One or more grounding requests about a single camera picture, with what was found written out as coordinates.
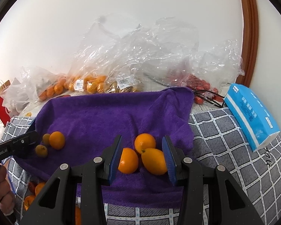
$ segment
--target silver screw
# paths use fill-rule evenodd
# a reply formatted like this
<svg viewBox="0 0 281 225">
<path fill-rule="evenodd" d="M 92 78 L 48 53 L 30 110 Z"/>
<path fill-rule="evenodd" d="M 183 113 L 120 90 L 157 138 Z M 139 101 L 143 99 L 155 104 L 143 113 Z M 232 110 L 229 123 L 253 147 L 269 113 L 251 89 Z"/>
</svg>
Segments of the silver screw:
<svg viewBox="0 0 281 225">
<path fill-rule="evenodd" d="M 193 162 L 193 159 L 191 159 L 190 157 L 185 157 L 185 158 L 183 159 L 183 161 L 184 161 L 185 163 L 192 163 L 192 162 Z"/>
<path fill-rule="evenodd" d="M 61 164 L 61 166 L 60 166 L 61 170 L 66 170 L 68 167 L 69 167 L 69 165 L 66 163 Z"/>
<path fill-rule="evenodd" d="M 94 162 L 95 162 L 95 163 L 100 163 L 100 162 L 102 162 L 102 160 L 103 160 L 103 159 L 102 159 L 101 157 L 95 157 L 95 158 L 94 158 Z"/>
<path fill-rule="evenodd" d="M 218 165 L 218 166 L 217 166 L 217 169 L 218 169 L 219 171 L 221 171 L 221 172 L 223 172 L 223 171 L 226 170 L 226 168 L 225 168 L 223 165 Z"/>
</svg>

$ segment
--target blue tissue package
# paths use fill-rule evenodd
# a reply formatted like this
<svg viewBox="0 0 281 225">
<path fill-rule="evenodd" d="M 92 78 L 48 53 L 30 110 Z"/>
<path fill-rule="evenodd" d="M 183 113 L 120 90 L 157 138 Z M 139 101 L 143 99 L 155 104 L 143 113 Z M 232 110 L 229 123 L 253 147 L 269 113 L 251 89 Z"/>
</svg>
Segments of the blue tissue package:
<svg viewBox="0 0 281 225">
<path fill-rule="evenodd" d="M 275 119 L 251 89 L 231 84 L 224 101 L 238 121 L 252 151 L 266 147 L 279 134 Z"/>
</svg>

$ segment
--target gray plaid fabric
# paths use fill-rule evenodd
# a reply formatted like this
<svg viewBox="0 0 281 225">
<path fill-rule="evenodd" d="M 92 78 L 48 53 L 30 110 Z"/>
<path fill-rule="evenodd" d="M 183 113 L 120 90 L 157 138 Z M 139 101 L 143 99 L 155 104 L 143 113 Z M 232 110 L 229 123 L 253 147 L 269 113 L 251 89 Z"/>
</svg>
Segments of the gray plaid fabric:
<svg viewBox="0 0 281 225">
<path fill-rule="evenodd" d="M 32 118 L 14 118 L 3 137 L 7 140 L 24 133 Z M 189 125 L 194 132 L 191 155 L 202 164 L 215 167 L 224 165 L 241 185 L 266 225 L 281 217 L 281 139 L 277 137 L 267 148 L 252 152 L 235 117 L 228 108 L 191 114 Z M 8 168 L 16 196 L 18 221 L 25 214 L 23 200 L 31 195 L 27 188 L 31 177 L 12 158 Z M 76 204 L 80 206 L 80 197 Z M 179 209 L 123 207 L 104 204 L 108 225 L 177 224 Z M 204 186 L 203 223 L 208 224 L 208 187 Z"/>
</svg>

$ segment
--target brown wood trim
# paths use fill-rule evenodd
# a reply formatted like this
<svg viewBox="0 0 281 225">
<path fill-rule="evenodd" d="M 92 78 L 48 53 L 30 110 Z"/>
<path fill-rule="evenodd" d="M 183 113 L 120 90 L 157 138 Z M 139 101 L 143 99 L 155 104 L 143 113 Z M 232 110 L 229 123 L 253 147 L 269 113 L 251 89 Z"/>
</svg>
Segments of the brown wood trim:
<svg viewBox="0 0 281 225">
<path fill-rule="evenodd" d="M 241 57 L 245 75 L 239 76 L 236 83 L 250 86 L 258 50 L 259 21 L 256 0 L 241 0 L 244 17 L 244 31 Z"/>
</svg>

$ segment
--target purple fabric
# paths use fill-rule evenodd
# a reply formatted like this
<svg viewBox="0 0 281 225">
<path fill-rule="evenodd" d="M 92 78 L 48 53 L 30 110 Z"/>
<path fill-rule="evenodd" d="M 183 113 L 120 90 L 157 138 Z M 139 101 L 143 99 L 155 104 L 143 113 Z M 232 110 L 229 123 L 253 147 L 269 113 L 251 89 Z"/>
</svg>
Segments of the purple fabric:
<svg viewBox="0 0 281 225">
<path fill-rule="evenodd" d="M 188 125 L 193 99 L 187 88 L 52 99 L 38 114 L 36 130 L 41 136 L 61 131 L 65 147 L 49 148 L 46 159 L 33 154 L 16 161 L 30 174 L 47 180 L 62 163 L 73 167 L 100 156 L 117 134 L 122 135 L 124 147 L 134 148 L 137 135 L 150 133 L 158 149 L 162 137 L 170 135 L 174 145 L 188 153 L 194 138 Z M 181 187 L 173 187 L 167 173 L 154 176 L 144 167 L 130 175 L 118 171 L 112 186 L 102 190 L 105 203 L 132 207 L 179 208 L 182 197 Z"/>
</svg>

